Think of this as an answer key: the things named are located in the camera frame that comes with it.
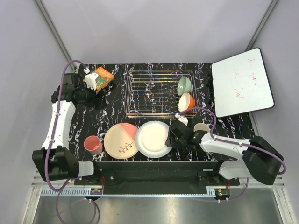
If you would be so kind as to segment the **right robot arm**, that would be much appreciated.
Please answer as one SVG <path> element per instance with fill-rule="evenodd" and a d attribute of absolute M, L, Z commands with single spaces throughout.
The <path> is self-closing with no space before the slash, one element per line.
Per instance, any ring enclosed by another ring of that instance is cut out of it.
<path fill-rule="evenodd" d="M 280 169 L 285 167 L 283 156 L 263 137 L 220 137 L 213 135 L 203 123 L 190 128 L 181 121 L 175 121 L 168 130 L 165 144 L 168 147 L 201 150 L 232 157 L 232 161 L 221 162 L 212 173 L 213 182 L 218 185 L 233 178 L 251 177 L 262 184 L 273 185 Z"/>

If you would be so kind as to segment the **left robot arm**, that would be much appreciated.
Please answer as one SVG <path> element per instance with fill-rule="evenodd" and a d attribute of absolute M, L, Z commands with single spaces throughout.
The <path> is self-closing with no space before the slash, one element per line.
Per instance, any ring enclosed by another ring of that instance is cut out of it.
<path fill-rule="evenodd" d="M 101 173 L 91 161 L 79 161 L 69 151 L 69 131 L 78 105 L 95 110 L 106 107 L 103 76 L 92 72 L 84 77 L 67 73 L 51 96 L 52 117 L 47 137 L 40 150 L 32 153 L 32 160 L 44 181 L 57 181 L 84 177 L 97 184 Z"/>

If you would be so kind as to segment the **white scalloped plate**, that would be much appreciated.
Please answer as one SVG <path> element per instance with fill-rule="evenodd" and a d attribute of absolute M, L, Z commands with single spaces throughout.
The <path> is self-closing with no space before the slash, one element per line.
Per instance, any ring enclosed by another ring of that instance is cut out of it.
<path fill-rule="evenodd" d="M 149 158 L 167 155 L 172 147 L 166 146 L 169 126 L 161 121 L 149 121 L 141 125 L 135 136 L 138 151 Z"/>

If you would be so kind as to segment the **white orange bowl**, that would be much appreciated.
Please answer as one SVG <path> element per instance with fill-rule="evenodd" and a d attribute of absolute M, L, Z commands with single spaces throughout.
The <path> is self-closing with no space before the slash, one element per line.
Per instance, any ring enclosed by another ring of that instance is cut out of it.
<path fill-rule="evenodd" d="M 178 102 L 178 111 L 183 112 L 195 107 L 195 100 L 190 93 L 184 93 Z"/>

